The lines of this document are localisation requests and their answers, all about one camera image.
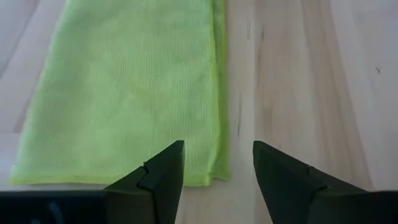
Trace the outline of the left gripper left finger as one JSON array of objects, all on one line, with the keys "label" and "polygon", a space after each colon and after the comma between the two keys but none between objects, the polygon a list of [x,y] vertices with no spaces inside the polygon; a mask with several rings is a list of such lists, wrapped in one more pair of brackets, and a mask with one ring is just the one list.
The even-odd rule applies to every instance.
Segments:
[{"label": "left gripper left finger", "polygon": [[179,140],[100,190],[0,192],[0,224],[174,224],[184,160]]}]

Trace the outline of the green microfiber towel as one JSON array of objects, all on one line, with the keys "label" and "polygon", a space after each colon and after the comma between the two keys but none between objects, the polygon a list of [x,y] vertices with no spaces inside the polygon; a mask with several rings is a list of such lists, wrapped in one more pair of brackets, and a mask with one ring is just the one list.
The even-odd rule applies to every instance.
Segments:
[{"label": "green microfiber towel", "polygon": [[11,182],[110,184],[177,140],[183,182],[229,178],[225,0],[67,0]]}]

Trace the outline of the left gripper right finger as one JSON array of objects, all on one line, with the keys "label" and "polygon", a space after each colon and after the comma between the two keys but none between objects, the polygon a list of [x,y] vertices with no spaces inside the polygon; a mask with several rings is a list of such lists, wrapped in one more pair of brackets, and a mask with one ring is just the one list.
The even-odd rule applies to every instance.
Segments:
[{"label": "left gripper right finger", "polygon": [[361,189],[262,141],[252,152],[273,224],[398,224],[398,190]]}]

